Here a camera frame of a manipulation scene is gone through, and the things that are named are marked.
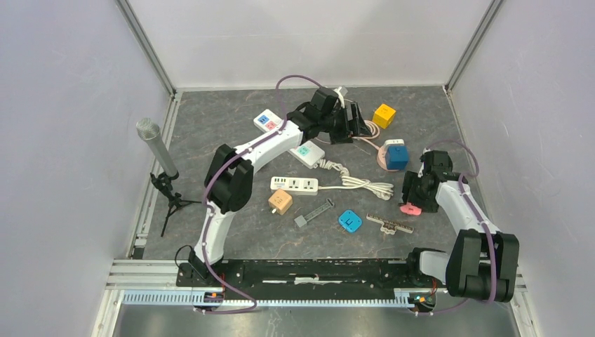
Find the pink and blue block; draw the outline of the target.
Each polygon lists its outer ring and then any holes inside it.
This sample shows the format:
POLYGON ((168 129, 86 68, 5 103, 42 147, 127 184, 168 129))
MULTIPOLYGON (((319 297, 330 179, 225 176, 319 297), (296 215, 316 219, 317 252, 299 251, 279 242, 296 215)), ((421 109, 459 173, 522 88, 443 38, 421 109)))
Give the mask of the pink and blue block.
POLYGON ((422 209, 420 207, 417 207, 409 202, 401 205, 400 211, 409 216, 420 216, 422 213, 422 209))

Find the yellow cube plug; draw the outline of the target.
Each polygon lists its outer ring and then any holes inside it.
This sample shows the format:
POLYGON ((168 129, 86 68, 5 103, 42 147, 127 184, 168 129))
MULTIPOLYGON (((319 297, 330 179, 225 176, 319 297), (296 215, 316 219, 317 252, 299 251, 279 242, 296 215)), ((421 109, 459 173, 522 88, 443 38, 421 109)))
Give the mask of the yellow cube plug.
POLYGON ((396 109, 382 103, 373 114, 372 122, 380 128, 386 129, 393 122, 396 109))

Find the pink round socket base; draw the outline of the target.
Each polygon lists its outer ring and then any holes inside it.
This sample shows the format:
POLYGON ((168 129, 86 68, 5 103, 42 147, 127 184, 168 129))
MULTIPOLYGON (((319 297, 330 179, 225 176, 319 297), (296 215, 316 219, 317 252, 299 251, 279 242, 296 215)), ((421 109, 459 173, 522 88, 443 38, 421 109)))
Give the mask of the pink round socket base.
POLYGON ((376 156, 378 165, 384 171, 387 171, 387 172, 397 172, 397 170, 389 169, 387 167, 386 154, 387 154, 387 148, 385 146, 382 146, 382 147, 380 147, 378 149, 377 156, 376 156))

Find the dark blue cube socket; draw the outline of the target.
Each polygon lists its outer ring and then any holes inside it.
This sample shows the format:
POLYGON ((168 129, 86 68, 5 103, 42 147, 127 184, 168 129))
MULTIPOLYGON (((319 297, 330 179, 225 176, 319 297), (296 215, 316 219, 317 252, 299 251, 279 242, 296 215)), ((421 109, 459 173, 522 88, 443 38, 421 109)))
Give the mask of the dark blue cube socket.
POLYGON ((389 171, 402 171, 409 162, 409 154, 405 145, 392 144, 386 147, 385 163, 389 171))

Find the blue plug adapter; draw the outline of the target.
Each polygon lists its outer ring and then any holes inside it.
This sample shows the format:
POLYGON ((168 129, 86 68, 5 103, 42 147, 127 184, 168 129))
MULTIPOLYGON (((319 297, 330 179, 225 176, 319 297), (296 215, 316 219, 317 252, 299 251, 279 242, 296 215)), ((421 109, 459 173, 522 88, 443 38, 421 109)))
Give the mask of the blue plug adapter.
POLYGON ((362 219, 351 209, 347 209, 338 217, 338 224, 348 233, 355 233, 362 226, 362 219))

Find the small white power strip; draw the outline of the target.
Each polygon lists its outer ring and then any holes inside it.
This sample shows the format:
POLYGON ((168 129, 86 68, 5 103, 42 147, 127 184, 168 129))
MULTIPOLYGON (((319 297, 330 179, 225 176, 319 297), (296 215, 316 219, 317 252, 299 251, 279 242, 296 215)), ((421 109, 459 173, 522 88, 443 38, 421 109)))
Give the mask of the small white power strip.
POLYGON ((292 178, 274 176, 270 180, 271 191, 283 190, 290 195, 316 196, 319 192, 319 181, 316 178, 292 178))

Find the beige dragon plug adapter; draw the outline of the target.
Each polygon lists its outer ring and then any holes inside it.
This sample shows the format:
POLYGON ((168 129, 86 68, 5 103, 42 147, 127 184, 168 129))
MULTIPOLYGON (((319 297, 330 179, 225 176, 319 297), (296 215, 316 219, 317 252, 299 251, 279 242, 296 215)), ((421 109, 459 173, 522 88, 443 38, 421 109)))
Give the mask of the beige dragon plug adapter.
POLYGON ((268 199, 273 214, 284 215, 293 205, 293 198, 285 190, 277 189, 268 199))

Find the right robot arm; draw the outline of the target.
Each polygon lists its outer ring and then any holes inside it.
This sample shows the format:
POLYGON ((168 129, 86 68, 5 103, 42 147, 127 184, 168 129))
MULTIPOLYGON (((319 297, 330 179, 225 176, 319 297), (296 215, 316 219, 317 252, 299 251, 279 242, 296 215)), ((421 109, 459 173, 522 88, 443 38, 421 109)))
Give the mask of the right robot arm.
POLYGON ((509 302, 516 286, 519 240, 488 219, 446 151, 425 149, 420 161, 419 171, 405 174, 403 202, 423 213, 443 210, 457 237, 450 253, 413 249, 407 257, 407 281, 424 286, 434 278, 453 297, 509 302))

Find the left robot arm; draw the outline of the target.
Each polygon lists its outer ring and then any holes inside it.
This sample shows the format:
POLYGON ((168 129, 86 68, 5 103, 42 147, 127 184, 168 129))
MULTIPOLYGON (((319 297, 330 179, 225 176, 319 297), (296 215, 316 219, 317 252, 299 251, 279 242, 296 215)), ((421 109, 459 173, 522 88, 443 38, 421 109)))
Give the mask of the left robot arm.
POLYGON ((217 262, 224 255, 235 213, 251 198, 254 175, 280 154, 320 133, 328 134, 332 144, 343 144, 370 135, 370 130, 358 103, 345 100, 339 91, 320 87, 311 100, 288 112, 279 126, 237 147, 224 144, 216 149, 205 178, 202 204, 206 207, 206 217, 189 257, 197 281, 212 286, 219 280, 217 262))

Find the white flat plug adapter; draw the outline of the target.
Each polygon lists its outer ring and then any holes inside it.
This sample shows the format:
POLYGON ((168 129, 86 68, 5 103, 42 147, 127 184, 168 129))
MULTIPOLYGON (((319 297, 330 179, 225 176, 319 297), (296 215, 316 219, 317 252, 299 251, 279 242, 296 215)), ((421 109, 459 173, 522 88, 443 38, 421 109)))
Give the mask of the white flat plug adapter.
POLYGON ((403 139, 389 139, 386 140, 383 144, 384 147, 389 147, 389 146, 404 146, 405 142, 403 139))

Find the beige toothed ruler piece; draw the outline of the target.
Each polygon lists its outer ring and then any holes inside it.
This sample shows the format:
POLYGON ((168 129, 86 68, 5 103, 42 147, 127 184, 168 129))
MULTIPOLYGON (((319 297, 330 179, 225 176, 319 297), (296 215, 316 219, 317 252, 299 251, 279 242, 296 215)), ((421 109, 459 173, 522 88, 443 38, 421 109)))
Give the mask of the beige toothed ruler piece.
POLYGON ((380 231, 385 234, 394 235, 398 231, 404 232, 406 234, 412 234, 414 232, 413 227, 409 225, 405 225, 403 223, 399 223, 394 220, 389 220, 370 213, 366 214, 366 219, 373 221, 374 223, 380 224, 380 231))

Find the silver microphone on stand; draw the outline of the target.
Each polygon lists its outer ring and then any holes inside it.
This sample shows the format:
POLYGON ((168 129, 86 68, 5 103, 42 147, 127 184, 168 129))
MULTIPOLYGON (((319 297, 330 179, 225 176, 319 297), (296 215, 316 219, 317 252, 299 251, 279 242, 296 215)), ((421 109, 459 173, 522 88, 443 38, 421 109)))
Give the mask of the silver microphone on stand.
POLYGON ((158 175, 150 173, 150 183, 168 200, 168 212, 166 214, 160 236, 166 233, 169 219, 177 211, 192 204, 201 204, 201 201, 183 199, 179 192, 174 192, 172 182, 179 178, 179 171, 163 142, 161 129, 158 124, 150 118, 145 117, 139 120, 136 125, 138 136, 143 140, 153 153, 156 161, 163 171, 158 175))

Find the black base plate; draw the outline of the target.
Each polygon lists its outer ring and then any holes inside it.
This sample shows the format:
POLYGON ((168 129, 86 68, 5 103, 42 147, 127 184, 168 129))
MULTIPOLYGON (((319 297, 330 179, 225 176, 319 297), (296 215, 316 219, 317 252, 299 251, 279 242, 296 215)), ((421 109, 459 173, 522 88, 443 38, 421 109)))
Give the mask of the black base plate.
POLYGON ((437 290, 445 284, 404 258, 229 259, 203 279, 178 263, 178 287, 205 288, 225 300, 389 300, 396 289, 437 290))

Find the aluminium front rail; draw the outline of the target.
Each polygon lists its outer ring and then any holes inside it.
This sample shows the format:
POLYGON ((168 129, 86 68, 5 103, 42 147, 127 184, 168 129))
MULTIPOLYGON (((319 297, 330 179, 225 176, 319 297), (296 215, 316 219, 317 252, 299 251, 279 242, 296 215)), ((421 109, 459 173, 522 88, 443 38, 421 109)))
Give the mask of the aluminium front rail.
POLYGON ((125 304, 196 308, 411 308, 445 284, 415 276, 403 259, 224 260, 225 284, 172 260, 115 260, 107 289, 125 304))

